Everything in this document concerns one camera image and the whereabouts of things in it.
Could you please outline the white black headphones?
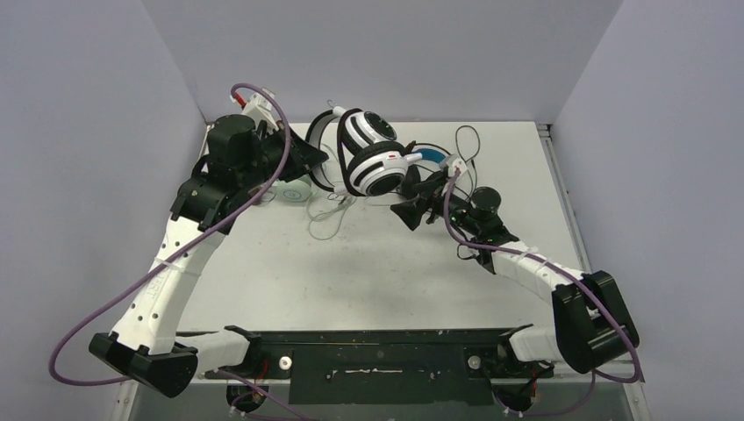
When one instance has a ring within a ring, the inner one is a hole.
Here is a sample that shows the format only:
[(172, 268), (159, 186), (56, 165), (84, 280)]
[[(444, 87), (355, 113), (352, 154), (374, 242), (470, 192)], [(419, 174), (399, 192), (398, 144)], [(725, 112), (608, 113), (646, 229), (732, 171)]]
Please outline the white black headphones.
[(396, 189), (419, 154), (406, 155), (397, 141), (397, 132), (384, 118), (359, 108), (340, 106), (314, 118), (305, 137), (310, 145), (321, 148), (326, 127), (339, 121), (336, 131), (337, 159), (342, 184), (335, 186), (320, 170), (320, 180), (311, 180), (319, 189), (346, 196), (382, 196)]

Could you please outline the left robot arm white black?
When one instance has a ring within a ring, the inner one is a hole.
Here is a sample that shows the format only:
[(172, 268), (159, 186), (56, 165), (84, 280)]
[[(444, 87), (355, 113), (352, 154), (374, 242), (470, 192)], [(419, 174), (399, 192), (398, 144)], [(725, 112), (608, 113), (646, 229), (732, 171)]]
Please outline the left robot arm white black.
[(97, 333), (89, 351), (118, 373), (160, 392), (180, 395), (192, 379), (230, 367), (255, 375), (262, 353), (256, 335), (234, 325), (180, 336), (177, 327), (207, 262), (257, 190), (275, 180), (293, 181), (318, 168), (328, 155), (321, 136), (300, 137), (269, 119), (232, 114), (206, 133), (206, 150), (178, 189), (161, 250), (124, 316)]

